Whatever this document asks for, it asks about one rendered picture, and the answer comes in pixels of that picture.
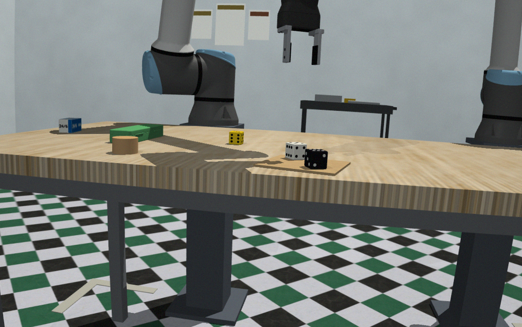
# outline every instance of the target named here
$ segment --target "white paper on wall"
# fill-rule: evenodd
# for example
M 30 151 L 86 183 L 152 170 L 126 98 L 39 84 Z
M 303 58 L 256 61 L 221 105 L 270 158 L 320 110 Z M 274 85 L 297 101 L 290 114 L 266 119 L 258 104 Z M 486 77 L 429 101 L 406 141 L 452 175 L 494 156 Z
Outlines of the white paper on wall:
M 192 18 L 191 39 L 212 39 L 213 38 L 213 11 L 195 10 Z
M 249 40 L 269 39 L 269 10 L 249 12 Z
M 214 45 L 244 45 L 244 4 L 217 4 Z

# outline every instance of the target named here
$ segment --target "metal table frame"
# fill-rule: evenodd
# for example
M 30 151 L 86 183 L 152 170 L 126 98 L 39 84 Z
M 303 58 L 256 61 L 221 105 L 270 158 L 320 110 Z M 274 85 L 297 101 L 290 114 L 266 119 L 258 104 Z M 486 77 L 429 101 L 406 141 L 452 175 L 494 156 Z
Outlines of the metal table frame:
M 384 135 L 384 114 L 386 115 L 386 138 L 390 129 L 390 115 L 396 110 L 395 106 L 373 105 L 373 104 L 348 104 L 346 102 L 326 102 L 302 100 L 300 104 L 301 113 L 301 132 L 305 133 L 305 123 L 307 120 L 307 110 L 335 110 L 351 112 L 368 112 L 371 114 L 382 114 L 382 124 L 380 125 L 380 137 Z
M 230 317 L 228 321 L 228 316 L 240 311 L 246 290 L 230 288 L 232 213 L 245 213 L 315 221 L 328 217 L 329 222 L 462 232 L 451 300 L 433 301 L 431 308 L 442 327 L 508 327 L 499 315 L 499 307 L 513 236 L 522 235 L 519 217 L 313 203 L 1 173 L 0 188 L 107 201 L 111 305 L 116 322 L 123 322 L 128 316 L 124 203 L 144 203 L 188 210 L 186 283 L 189 288 L 186 295 L 189 297 L 182 294 L 176 297 L 170 305 L 176 308 L 170 317 L 212 323 L 223 321 L 226 325 L 236 323 L 236 318 Z M 209 236 L 199 240 L 205 233 Z M 199 248 L 203 244 L 210 247 L 208 252 Z M 217 271 L 211 273 L 214 269 L 210 267 L 217 267 Z M 200 309 L 187 308 L 186 303 Z M 0 296 L 0 327 L 3 325 Z

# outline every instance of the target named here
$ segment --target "black die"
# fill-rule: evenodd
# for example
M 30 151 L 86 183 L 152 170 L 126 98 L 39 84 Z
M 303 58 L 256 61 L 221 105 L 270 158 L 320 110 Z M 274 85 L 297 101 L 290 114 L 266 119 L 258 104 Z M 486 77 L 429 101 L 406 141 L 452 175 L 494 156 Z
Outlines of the black die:
M 322 149 L 306 149 L 305 166 L 309 169 L 326 169 L 328 167 L 328 152 Z

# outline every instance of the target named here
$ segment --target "white die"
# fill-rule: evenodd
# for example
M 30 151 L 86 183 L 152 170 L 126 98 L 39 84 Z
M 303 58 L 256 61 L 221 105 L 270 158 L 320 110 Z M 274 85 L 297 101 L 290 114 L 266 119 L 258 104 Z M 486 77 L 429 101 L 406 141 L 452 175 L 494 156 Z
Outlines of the white die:
M 287 142 L 285 143 L 285 157 L 291 160 L 305 159 L 305 149 L 307 144 L 301 142 Z

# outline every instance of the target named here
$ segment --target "green box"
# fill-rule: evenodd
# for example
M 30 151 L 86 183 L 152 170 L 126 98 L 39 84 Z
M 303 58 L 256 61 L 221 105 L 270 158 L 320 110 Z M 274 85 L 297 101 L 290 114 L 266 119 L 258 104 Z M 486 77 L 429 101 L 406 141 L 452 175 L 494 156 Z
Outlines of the green box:
M 150 128 L 143 125 L 128 126 L 126 128 L 118 128 L 109 130 L 109 142 L 113 143 L 114 136 L 137 136 L 138 142 L 148 139 Z
M 155 139 L 156 137 L 164 136 L 164 125 L 162 124 L 142 124 L 141 126 L 150 128 L 148 139 Z

